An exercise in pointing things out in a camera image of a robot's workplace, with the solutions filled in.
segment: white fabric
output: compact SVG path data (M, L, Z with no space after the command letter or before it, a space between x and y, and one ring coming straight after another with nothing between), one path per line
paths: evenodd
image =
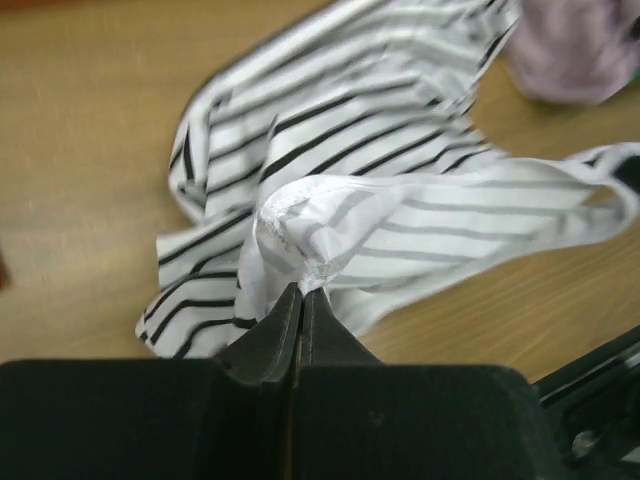
M509 259L604 241L637 196L640 145L510 158L465 114L514 0L350 0L214 76L188 106L169 185L196 224L163 235L162 293L136 327L157 355L212 355L290 282L361 334ZM583 206L610 187L615 200Z

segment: light purple fabric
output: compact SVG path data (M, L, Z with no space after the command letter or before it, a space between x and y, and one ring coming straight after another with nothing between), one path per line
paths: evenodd
M639 17L640 0L523 0L507 47L518 87L550 102L606 100L640 66Z

